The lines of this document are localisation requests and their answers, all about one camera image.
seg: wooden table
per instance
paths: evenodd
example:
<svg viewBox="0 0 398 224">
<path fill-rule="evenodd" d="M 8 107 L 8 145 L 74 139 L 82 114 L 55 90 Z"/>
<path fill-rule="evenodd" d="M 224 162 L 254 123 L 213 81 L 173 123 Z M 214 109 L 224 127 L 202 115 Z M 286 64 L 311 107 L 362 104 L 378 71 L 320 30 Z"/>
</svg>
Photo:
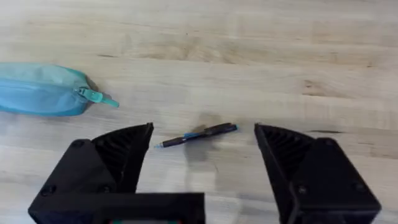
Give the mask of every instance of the wooden table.
<svg viewBox="0 0 398 224">
<path fill-rule="evenodd" d="M 398 223 L 395 0 L 0 0 L 0 59 L 85 72 L 117 99 L 81 116 L 0 113 L 0 223 L 68 145 L 154 122 L 151 146 L 198 126 L 238 133 L 147 153 L 140 192 L 206 192 L 208 223 L 278 223 L 254 123 L 338 140 Z"/>
</svg>

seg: screw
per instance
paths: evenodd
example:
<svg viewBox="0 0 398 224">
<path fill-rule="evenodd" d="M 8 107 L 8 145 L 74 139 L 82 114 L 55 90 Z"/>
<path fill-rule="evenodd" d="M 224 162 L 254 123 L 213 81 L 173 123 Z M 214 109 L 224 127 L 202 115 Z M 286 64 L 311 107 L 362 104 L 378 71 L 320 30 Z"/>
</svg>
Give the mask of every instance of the screw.
<svg viewBox="0 0 398 224">
<path fill-rule="evenodd" d="M 48 185 L 48 186 L 44 186 L 43 189 L 40 191 L 41 196 L 43 197 L 47 197 L 47 196 L 51 196 L 52 194 L 54 194 L 54 192 L 57 190 L 57 186 L 55 185 Z"/>
<path fill-rule="evenodd" d="M 71 146 L 72 147 L 82 147 L 85 144 L 84 141 L 82 140 L 76 140 L 74 142 L 72 142 Z"/>
<path fill-rule="evenodd" d="M 299 185 L 297 187 L 297 191 L 299 194 L 302 194 L 302 195 L 307 194 L 307 188 L 304 185 Z"/>
</svg>

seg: teal pencil case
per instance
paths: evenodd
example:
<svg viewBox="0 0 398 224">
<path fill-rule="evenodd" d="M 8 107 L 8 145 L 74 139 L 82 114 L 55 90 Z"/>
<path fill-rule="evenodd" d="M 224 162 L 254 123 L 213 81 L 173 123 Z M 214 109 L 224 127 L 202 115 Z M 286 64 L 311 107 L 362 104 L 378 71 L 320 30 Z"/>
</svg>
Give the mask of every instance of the teal pencil case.
<svg viewBox="0 0 398 224">
<path fill-rule="evenodd" d="M 0 63 L 0 110 L 42 116 L 74 116 L 87 104 L 119 103 L 94 91 L 78 70 L 44 63 Z"/>
</svg>

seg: pen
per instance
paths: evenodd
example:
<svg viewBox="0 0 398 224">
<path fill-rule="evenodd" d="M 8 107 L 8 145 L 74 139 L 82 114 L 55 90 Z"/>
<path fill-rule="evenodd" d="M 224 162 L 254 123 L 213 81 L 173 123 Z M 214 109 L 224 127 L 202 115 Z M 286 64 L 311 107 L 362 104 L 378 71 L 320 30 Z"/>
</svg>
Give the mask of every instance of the pen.
<svg viewBox="0 0 398 224">
<path fill-rule="evenodd" d="M 155 148 L 176 146 L 179 144 L 184 144 L 187 141 L 192 141 L 192 140 L 201 139 L 201 138 L 208 138 L 210 136 L 216 136 L 219 134 L 229 133 L 229 132 L 235 131 L 237 129 L 238 129 L 238 126 L 236 124 L 231 124 L 231 123 L 219 124 L 216 126 L 205 128 L 203 131 L 201 131 L 199 133 L 187 133 L 187 134 L 184 134 L 184 136 L 182 136 L 182 137 L 164 141 L 164 142 L 156 145 Z"/>
</svg>

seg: zipper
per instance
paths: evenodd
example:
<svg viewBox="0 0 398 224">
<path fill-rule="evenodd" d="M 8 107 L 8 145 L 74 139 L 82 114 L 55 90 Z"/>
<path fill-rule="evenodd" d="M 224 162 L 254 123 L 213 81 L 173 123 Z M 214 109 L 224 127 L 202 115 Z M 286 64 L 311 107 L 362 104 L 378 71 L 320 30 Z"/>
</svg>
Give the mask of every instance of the zipper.
<svg viewBox="0 0 398 224">
<path fill-rule="evenodd" d="M 105 103 L 107 105 L 111 105 L 113 107 L 119 107 L 119 103 L 104 97 L 103 93 L 99 93 L 97 91 L 94 90 L 90 90 L 87 88 L 79 88 L 78 90 L 79 95 L 83 96 L 84 98 L 86 98 L 87 100 L 90 100 L 94 103 Z"/>
</svg>

